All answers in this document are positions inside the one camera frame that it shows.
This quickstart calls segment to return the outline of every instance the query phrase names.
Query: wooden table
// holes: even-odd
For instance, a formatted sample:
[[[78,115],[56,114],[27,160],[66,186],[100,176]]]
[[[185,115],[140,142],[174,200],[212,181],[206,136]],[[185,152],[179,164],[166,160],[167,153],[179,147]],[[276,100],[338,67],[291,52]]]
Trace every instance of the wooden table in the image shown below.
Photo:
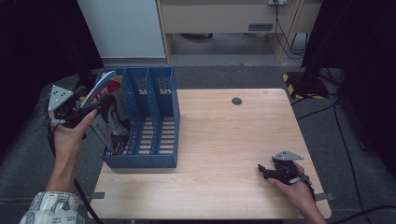
[[[105,163],[91,204],[100,218],[285,219],[301,214],[262,178],[261,164],[287,149],[323,192],[294,117],[280,89],[179,90],[176,169],[110,169]],[[234,105],[238,97],[241,105]],[[330,217],[327,201],[318,202]]]

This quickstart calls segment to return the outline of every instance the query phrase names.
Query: book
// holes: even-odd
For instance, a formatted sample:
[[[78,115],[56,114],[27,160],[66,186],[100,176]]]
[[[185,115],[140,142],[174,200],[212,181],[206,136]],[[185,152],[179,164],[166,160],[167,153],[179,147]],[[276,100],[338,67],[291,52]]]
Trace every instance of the book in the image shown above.
[[[115,71],[102,74],[81,108],[100,103],[92,128],[113,155],[120,155],[128,148],[131,124],[121,89],[122,75]]]

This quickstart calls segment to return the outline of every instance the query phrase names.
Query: file organizer compartment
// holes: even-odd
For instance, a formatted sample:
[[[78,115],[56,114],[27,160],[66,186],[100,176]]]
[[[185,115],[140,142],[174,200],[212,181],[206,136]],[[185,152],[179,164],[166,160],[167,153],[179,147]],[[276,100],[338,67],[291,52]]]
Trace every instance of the file organizer compartment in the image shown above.
[[[127,67],[122,72],[122,92],[131,123],[126,152],[102,159],[111,168],[175,168],[180,112],[172,67]]]

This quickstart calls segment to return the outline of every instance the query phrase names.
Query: white printed sleeve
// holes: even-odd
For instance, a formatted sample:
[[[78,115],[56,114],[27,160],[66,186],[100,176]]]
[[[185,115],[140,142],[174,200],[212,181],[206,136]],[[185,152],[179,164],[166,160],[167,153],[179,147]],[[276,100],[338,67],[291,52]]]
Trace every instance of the white printed sleeve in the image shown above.
[[[77,211],[78,204],[79,197],[73,193],[60,191],[39,192],[20,223],[85,223],[84,218]]]

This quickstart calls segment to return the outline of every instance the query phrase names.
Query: white cabinet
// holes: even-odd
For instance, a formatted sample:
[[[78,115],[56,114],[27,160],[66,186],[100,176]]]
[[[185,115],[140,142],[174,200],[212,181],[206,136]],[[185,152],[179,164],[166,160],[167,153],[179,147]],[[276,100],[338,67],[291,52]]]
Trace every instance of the white cabinet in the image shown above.
[[[156,0],[78,0],[103,59],[165,58]]]

